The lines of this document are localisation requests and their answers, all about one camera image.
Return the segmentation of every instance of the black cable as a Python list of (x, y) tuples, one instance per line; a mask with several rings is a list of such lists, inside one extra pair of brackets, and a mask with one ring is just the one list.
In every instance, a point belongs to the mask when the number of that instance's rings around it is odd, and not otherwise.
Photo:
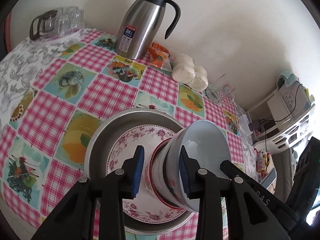
[[(301, 85), (302, 85), (301, 83), (298, 85), (298, 88), (297, 88), (297, 91), (296, 91), (296, 95), (295, 95), (295, 97), (294, 97), (294, 108), (293, 108), (293, 110), (291, 111), (290, 114), (292, 114), (293, 111), (295, 111), (295, 109), (296, 109), (296, 106), (297, 106), (297, 94), (298, 94), (299, 87), (300, 87)], [(283, 121), (284, 119), (286, 119), (290, 114), (288, 114), (285, 118), (282, 118), (281, 120), (277, 120), (277, 121), (273, 120), (273, 121), (274, 121), (274, 122), (281, 122), (281, 121)], [(264, 120), (265, 125), (266, 125), (265, 128), (264, 128), (264, 130), (265, 130), (264, 140), (265, 140), (266, 151), (267, 151), (267, 122), (271, 122), (272, 120), (266, 120), (266, 119), (263, 118), (263, 119), (260, 119), (259, 121), (261, 122), (261, 121), (263, 121), (263, 120)]]
[[(302, 84), (300, 83), (299, 85), (298, 85), (298, 88), (297, 88), (297, 91), (296, 91), (296, 95), (295, 95), (295, 97), (294, 97), (294, 109), (291, 111), (291, 113), (290, 114), (292, 114), (293, 113), (293, 111), (295, 111), (295, 109), (296, 109), (296, 106), (297, 106), (297, 93), (298, 93), (298, 90), (299, 90), (299, 87), (301, 86)], [(281, 122), (281, 121), (283, 121), (284, 119), (286, 119), (290, 114), (288, 114), (286, 117), (284, 117), (284, 118), (282, 118), (281, 120), (273, 120), (274, 122)]]
[(266, 145), (266, 152), (267, 152), (267, 121), (266, 119), (261, 119), (260, 121), (264, 120), (265, 123), (266, 123), (266, 127), (264, 128), (264, 142), (265, 142), (265, 145)]

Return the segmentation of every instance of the table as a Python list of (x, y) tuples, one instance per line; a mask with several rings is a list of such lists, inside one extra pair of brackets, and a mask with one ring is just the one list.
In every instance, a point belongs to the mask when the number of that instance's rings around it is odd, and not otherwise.
[[(214, 122), (233, 163), (257, 178), (252, 139), (237, 121), (241, 107), (219, 106), (175, 82), (170, 72), (148, 66), (149, 53), (135, 61), (118, 56), (115, 39), (87, 27), (51, 46), (26, 39), (0, 63), (0, 194), (35, 228), (83, 175), (86, 147), (101, 122), (133, 107), (165, 112), (185, 127), (199, 119)], [(159, 238), (194, 238), (196, 223), (194, 215)], [(97, 211), (94, 237), (98, 227)], [(139, 237), (127, 234), (127, 239)]]

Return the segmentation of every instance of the screw head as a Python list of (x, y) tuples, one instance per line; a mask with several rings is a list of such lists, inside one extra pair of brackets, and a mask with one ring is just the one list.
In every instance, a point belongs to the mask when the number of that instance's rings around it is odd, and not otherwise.
[(82, 176), (82, 177), (80, 177), (80, 178), (78, 179), (78, 181), (79, 181), (80, 183), (86, 183), (87, 180), (88, 180), (88, 178), (87, 178), (86, 176)]
[(198, 173), (201, 175), (206, 175), (208, 173), (208, 171), (206, 169), (199, 169)]
[(241, 177), (235, 177), (235, 182), (241, 184), (243, 182), (243, 179)]
[(117, 170), (115, 171), (115, 174), (116, 174), (116, 175), (122, 175), (122, 174), (124, 174), (124, 170), (123, 170), (123, 169), (117, 169)]

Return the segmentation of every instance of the black jug handle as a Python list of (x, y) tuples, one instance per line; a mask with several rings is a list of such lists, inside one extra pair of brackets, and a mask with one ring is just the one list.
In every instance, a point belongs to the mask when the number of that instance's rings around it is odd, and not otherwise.
[(166, 3), (171, 4), (174, 9), (176, 10), (176, 15), (173, 19), (173, 22), (170, 24), (169, 28), (167, 29), (167, 31), (165, 32), (165, 36), (164, 39), (166, 40), (169, 35), (172, 33), (173, 29), (175, 28), (175, 26), (177, 25), (179, 19), (180, 19), (180, 15), (181, 15), (181, 10), (178, 4), (176, 4), (174, 1), (172, 0), (164, 0)]
[[(37, 25), (37, 33), (34, 34), (33, 33), (33, 23), (35, 22), (36, 19), (39, 19), (39, 20), (38, 20), (38, 25)], [(33, 19), (31, 26), (30, 26), (30, 31), (29, 31), (30, 40), (34, 41), (34, 40), (40, 38), (40, 25), (41, 25), (42, 20), (43, 20), (42, 15), (39, 15)]]

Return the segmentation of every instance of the jug label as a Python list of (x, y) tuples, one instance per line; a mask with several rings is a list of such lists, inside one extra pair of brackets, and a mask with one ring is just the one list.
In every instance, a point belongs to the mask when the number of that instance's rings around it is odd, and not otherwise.
[(136, 32), (136, 28), (127, 25), (124, 29), (124, 33), (122, 35), (120, 44), (119, 44), (119, 50), (123, 52), (128, 52), (130, 43), (132, 41), (133, 35)]

